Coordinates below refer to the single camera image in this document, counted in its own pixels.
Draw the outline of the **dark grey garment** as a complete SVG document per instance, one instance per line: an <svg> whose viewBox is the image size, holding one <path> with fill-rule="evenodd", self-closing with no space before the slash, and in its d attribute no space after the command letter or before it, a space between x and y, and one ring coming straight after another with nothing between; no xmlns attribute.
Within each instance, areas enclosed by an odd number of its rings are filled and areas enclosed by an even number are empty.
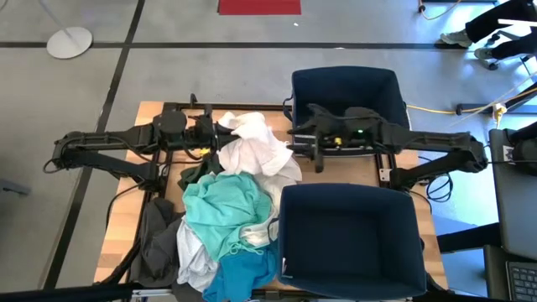
<svg viewBox="0 0 537 302"><path fill-rule="evenodd" d="M176 281L180 267L176 234L181 222L182 214L169 200L154 198L144 207L131 281L148 288L163 288Z"/></svg>

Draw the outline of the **white power plug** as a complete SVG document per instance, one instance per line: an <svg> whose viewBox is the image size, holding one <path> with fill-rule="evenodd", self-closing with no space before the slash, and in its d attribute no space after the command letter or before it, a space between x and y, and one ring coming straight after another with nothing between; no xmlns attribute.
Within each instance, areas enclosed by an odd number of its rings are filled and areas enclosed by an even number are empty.
<svg viewBox="0 0 537 302"><path fill-rule="evenodd" d="M496 129L499 129L503 114L507 111L508 109L501 102L493 105L493 120L495 121Z"/></svg>

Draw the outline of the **black bag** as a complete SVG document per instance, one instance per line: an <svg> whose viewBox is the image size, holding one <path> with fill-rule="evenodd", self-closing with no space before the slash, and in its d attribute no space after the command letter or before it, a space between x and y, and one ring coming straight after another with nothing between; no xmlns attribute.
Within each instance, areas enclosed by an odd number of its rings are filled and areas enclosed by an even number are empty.
<svg viewBox="0 0 537 302"><path fill-rule="evenodd" d="M507 129L506 134L514 147L512 157L515 167L537 177L537 122L519 130Z"/></svg>

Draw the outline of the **sheer white garment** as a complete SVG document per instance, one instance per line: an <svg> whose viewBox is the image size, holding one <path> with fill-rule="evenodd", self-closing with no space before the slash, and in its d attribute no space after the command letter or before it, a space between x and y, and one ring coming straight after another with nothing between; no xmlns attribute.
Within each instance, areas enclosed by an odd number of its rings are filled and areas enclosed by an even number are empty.
<svg viewBox="0 0 537 302"><path fill-rule="evenodd" d="M279 212L271 207L268 218L258 224L245 226L239 233L242 242L252 247L264 247L275 241L279 232Z"/></svg>

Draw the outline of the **teal blue garment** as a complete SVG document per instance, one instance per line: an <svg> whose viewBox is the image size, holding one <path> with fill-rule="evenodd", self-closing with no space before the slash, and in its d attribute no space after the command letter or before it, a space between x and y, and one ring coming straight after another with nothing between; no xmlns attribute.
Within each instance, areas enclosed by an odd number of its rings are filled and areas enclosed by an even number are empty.
<svg viewBox="0 0 537 302"><path fill-rule="evenodd" d="M202 293L205 302L246 302L254 289L271 283L276 274L276 256L270 247L259 253L240 251L221 258L211 284Z"/></svg>

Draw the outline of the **silver aluminium extrusion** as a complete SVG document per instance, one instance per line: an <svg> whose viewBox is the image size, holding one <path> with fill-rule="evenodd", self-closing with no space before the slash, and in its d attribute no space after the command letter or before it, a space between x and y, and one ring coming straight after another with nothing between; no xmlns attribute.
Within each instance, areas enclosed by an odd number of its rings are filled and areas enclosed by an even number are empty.
<svg viewBox="0 0 537 302"><path fill-rule="evenodd" d="M152 297L162 297L172 295L171 289L135 289L132 294L132 299L146 299Z"/></svg>

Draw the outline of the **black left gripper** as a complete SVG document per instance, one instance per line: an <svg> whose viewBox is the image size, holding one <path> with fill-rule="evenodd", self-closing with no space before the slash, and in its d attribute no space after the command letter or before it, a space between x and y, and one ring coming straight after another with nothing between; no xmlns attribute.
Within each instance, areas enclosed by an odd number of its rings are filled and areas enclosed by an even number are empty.
<svg viewBox="0 0 537 302"><path fill-rule="evenodd" d="M240 138L239 135L232 132L234 128L225 127L219 123L216 124L216 130L212 121L212 105L206 104L201 115L187 115L188 122L193 122L185 130L185 154L190 159L210 159L214 154L216 143L215 137L219 138Z"/></svg>

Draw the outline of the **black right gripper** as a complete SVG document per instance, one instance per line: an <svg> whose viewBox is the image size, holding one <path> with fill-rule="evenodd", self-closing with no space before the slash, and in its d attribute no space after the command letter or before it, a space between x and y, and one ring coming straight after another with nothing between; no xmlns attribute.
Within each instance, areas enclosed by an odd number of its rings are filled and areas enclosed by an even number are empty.
<svg viewBox="0 0 537 302"><path fill-rule="evenodd" d="M317 104L310 104L310 110L314 114L312 122L314 124L315 134L315 171L316 173L321 173L324 170L324 147L327 145L326 140L333 133L336 116L330 113L326 108ZM311 135L311 129L292 128L287 131L287 134L292 136L307 136ZM313 147L309 144L290 144L287 148L295 153L311 153L313 150Z"/></svg>

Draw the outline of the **office chair base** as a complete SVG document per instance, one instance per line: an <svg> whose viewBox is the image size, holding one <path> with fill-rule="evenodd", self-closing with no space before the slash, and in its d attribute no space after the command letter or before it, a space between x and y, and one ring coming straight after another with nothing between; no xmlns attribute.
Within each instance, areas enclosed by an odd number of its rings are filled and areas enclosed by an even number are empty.
<svg viewBox="0 0 537 302"><path fill-rule="evenodd" d="M485 43L484 47L485 48L492 48L502 38L509 39L509 40L518 40L518 39L520 39L520 37L518 35L516 35L516 34L511 34L509 32L499 30L496 33L492 34L492 36ZM497 59L479 59L479 61L488 70L497 70L499 68L500 64L504 60L515 60L515 59L517 59L517 60L520 60L523 65L525 65L526 62L528 62L530 59L534 58L535 56L537 56L537 51L534 52L534 53L529 53L529 54L519 54L519 55L516 55L516 56L508 57L507 59L501 59L501 60L497 60Z"/></svg>

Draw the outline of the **grey desk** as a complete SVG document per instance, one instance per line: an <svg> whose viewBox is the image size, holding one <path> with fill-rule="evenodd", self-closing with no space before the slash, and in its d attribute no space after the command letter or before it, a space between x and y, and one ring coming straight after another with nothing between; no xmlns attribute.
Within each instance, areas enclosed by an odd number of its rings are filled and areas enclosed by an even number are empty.
<svg viewBox="0 0 537 302"><path fill-rule="evenodd" d="M506 130L489 132L494 188L503 248L537 261L537 177L503 161Z"/></svg>

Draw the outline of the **person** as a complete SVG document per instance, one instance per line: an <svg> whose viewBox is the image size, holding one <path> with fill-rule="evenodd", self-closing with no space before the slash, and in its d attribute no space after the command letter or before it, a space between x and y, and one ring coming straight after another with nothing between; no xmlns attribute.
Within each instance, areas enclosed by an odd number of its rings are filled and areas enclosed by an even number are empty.
<svg viewBox="0 0 537 302"><path fill-rule="evenodd" d="M508 27L508 24L501 24L499 19L537 22L537 0L508 0L467 22L464 29L475 44L496 30ZM532 28L529 34L518 40L504 42L492 49L493 57L497 60L534 53L537 51L537 28Z"/></svg>

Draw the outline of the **dark laptop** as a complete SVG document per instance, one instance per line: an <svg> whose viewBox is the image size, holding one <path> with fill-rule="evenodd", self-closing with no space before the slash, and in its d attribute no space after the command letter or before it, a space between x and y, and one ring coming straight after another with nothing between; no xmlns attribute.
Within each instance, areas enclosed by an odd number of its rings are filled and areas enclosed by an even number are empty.
<svg viewBox="0 0 537 302"><path fill-rule="evenodd" d="M483 254L489 298L537 302L537 261L494 246L485 246Z"/></svg>

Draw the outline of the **mint green garment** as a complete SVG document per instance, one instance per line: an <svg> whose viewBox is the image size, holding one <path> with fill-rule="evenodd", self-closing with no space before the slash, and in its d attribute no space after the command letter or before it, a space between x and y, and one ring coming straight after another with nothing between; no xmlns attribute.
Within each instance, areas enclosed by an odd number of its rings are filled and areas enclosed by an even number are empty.
<svg viewBox="0 0 537 302"><path fill-rule="evenodd" d="M240 251L260 253L240 233L267 221L273 203L250 174L206 174L186 187L182 200L186 223L212 260Z"/></svg>

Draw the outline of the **navy white striped fabric bin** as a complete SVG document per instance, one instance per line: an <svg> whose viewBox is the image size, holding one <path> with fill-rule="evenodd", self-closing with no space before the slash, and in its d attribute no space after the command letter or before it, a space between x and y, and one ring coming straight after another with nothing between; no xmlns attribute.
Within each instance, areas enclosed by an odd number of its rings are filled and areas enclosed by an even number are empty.
<svg viewBox="0 0 537 302"><path fill-rule="evenodd" d="M292 109L284 115L295 128L313 117L308 106L316 104L338 117L350 107L364 107L399 125L402 133L409 130L406 103L392 70L352 65L296 70L291 85Z"/></svg>

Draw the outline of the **black desk foot bar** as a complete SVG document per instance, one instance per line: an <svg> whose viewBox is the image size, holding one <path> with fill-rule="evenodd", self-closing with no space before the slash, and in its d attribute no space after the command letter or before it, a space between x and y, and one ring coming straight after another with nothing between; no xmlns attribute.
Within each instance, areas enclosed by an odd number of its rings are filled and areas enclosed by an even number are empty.
<svg viewBox="0 0 537 302"><path fill-rule="evenodd" d="M486 245L494 247L503 245L498 222L440 235L437 237L437 242L441 253L483 248Z"/></svg>
<svg viewBox="0 0 537 302"><path fill-rule="evenodd" d="M537 115L537 82L507 100L504 106L507 114ZM485 104L460 103L455 107L455 114L460 116L463 113L479 112L482 107Z"/></svg>

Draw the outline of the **round grey stand base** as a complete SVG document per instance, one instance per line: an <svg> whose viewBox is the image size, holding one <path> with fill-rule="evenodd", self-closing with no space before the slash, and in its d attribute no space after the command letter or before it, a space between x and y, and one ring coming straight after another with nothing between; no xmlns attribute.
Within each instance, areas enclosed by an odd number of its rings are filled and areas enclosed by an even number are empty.
<svg viewBox="0 0 537 302"><path fill-rule="evenodd" d="M46 50L56 59L73 59L87 52L93 43L93 35L82 27L69 27L53 34L47 41Z"/></svg>

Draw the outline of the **white shirt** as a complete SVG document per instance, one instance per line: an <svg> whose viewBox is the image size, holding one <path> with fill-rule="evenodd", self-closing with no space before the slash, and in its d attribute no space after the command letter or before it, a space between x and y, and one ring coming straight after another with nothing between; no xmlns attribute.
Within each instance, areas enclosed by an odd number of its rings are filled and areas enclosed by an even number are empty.
<svg viewBox="0 0 537 302"><path fill-rule="evenodd" d="M287 148L286 142L274 136L260 112L239 116L226 112L218 123L234 128L232 133L240 136L217 152L220 165L226 172L272 176L293 157L293 151Z"/></svg>

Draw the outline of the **thin grey stand pole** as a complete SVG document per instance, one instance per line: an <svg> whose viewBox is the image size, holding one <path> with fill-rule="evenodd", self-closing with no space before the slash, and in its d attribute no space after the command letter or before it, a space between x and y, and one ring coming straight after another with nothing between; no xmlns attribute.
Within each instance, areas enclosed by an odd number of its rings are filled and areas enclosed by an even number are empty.
<svg viewBox="0 0 537 302"><path fill-rule="evenodd" d="M70 33L66 29L66 27L62 24L62 22L54 15L54 13L50 10L49 6L46 4L45 0L38 0L39 5L41 8L47 13L47 15L53 20L53 22L60 28L60 30L70 37Z"/></svg>

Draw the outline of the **red floor mat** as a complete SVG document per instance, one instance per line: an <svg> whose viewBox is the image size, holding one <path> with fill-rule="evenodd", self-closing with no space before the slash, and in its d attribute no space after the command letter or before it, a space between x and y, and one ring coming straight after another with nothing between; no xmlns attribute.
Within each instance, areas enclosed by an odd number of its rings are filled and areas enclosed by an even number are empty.
<svg viewBox="0 0 537 302"><path fill-rule="evenodd" d="M300 15L300 0L219 0L220 15Z"/></svg>

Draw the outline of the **dark green polo shirt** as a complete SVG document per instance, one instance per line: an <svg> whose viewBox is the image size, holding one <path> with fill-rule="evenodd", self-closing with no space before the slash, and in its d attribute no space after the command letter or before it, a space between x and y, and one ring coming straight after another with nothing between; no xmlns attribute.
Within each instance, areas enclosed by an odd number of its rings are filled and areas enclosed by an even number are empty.
<svg viewBox="0 0 537 302"><path fill-rule="evenodd" d="M202 160L199 162L183 162L189 165L189 168L183 169L180 172L180 180L177 185L185 191L190 184L195 184L198 180L210 173L219 174L223 171L222 166L217 160Z"/></svg>

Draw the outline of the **light grey speckled garment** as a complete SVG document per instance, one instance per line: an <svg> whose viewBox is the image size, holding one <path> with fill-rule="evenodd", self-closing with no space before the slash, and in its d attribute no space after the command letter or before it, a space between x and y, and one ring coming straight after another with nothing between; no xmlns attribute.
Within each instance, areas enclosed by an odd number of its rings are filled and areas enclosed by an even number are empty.
<svg viewBox="0 0 537 302"><path fill-rule="evenodd" d="M180 263L177 284L188 284L202 293L216 277L218 262L211 259L205 245L186 223L185 218L181 219L176 242Z"/></svg>

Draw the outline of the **plain navy fabric bin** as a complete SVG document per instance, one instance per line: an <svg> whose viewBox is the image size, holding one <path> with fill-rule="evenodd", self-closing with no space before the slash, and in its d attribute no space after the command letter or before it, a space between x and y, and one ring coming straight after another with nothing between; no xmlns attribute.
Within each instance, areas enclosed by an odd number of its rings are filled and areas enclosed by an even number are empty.
<svg viewBox="0 0 537 302"><path fill-rule="evenodd" d="M278 223L282 284L350 300L426 291L414 202L403 192L343 183L286 186Z"/></svg>

